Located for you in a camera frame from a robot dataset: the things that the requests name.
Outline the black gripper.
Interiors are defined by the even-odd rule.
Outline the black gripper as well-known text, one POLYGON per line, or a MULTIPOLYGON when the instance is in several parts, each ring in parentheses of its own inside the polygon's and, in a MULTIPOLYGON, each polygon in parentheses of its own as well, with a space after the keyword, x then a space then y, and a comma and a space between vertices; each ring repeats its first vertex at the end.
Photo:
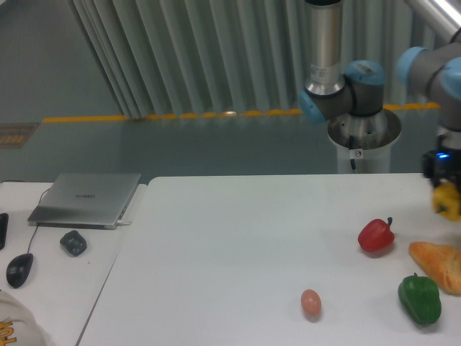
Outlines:
POLYGON ((451 182, 460 187, 460 149, 448 146, 448 135, 438 135, 436 148, 421 157, 423 176, 432 187, 451 182))

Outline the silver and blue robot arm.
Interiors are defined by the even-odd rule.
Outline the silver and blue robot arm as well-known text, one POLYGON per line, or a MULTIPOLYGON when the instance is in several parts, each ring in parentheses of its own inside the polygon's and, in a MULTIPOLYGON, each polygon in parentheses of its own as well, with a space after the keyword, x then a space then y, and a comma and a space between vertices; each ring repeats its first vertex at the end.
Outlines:
MULTIPOLYGON (((386 173, 392 145, 401 133, 398 117, 383 107, 385 72, 379 63, 357 60, 340 67, 341 1, 309 1, 310 70, 298 103, 314 123, 327 123, 341 174, 386 173)), ((412 47, 396 73, 406 89, 442 109, 436 146, 422 156, 434 187, 460 186, 460 3, 410 1, 409 7, 443 40, 434 50, 412 47)))

